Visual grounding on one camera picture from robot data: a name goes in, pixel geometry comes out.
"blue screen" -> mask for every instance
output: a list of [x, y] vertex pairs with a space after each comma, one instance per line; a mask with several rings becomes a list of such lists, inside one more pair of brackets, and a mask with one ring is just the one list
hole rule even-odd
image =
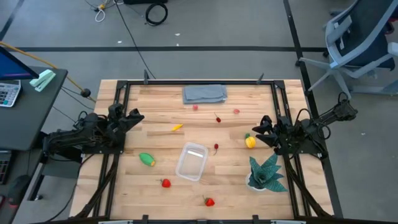
[[0, 80], [20, 80], [34, 78], [6, 55], [0, 53]]

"small yellow object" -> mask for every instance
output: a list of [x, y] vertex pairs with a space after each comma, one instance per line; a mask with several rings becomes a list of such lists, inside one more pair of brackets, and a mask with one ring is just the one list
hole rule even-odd
[[174, 128], [172, 129], [172, 131], [176, 131], [176, 130], [180, 129], [183, 125], [184, 125], [184, 124], [179, 124], [179, 125], [174, 126]]
[[249, 149], [252, 149], [254, 148], [254, 146], [256, 146], [256, 139], [250, 136], [250, 134], [246, 134], [246, 139], [244, 140], [244, 142]]

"artificial plant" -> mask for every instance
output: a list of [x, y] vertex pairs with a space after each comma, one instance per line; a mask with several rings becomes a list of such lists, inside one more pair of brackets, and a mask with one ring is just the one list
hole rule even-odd
[[273, 192], [286, 192], [286, 188], [279, 183], [278, 179], [284, 177], [278, 174], [280, 166], [276, 165], [278, 155], [273, 154], [263, 165], [259, 165], [253, 157], [250, 157], [251, 175], [249, 186], [257, 189], [269, 189]]

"wooden table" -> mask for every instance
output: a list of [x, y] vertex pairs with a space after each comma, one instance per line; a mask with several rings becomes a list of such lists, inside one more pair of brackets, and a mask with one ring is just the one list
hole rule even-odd
[[[284, 80], [292, 117], [306, 108], [300, 80]], [[95, 113], [108, 114], [113, 103], [117, 80], [102, 80]], [[288, 192], [252, 192], [245, 185], [250, 173], [249, 156], [263, 163], [274, 151], [257, 140], [254, 149], [244, 143], [245, 133], [268, 114], [276, 121], [272, 93], [264, 85], [228, 85], [228, 99], [222, 104], [192, 105], [182, 103], [182, 86], [137, 85], [130, 89], [128, 110], [138, 108], [145, 119], [133, 127], [126, 138], [125, 151], [120, 157], [111, 219], [291, 219], [292, 207]], [[222, 119], [217, 123], [214, 112]], [[183, 123], [175, 132], [171, 129]], [[186, 142], [204, 145], [209, 150], [203, 175], [198, 182], [177, 177], [177, 166]], [[214, 156], [214, 144], [220, 147]], [[139, 153], [155, 157], [156, 165], [148, 167], [139, 160]], [[70, 215], [77, 214], [87, 203], [98, 185], [102, 155], [93, 156], [82, 168], [73, 198]], [[309, 155], [301, 155], [302, 169], [308, 190], [318, 203], [333, 213], [321, 162]], [[278, 173], [286, 176], [283, 160]], [[160, 179], [167, 178], [172, 186], [162, 188]], [[286, 187], [287, 179], [280, 179]], [[296, 194], [300, 214], [303, 206], [298, 188]], [[215, 200], [214, 207], [206, 207], [204, 197]]]

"calculator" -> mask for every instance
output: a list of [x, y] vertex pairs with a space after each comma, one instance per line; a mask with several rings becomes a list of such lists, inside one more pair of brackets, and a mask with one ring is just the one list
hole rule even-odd
[[0, 83], [0, 106], [12, 107], [19, 91], [21, 90], [21, 81], [18, 80], [18, 84], [11, 83]]

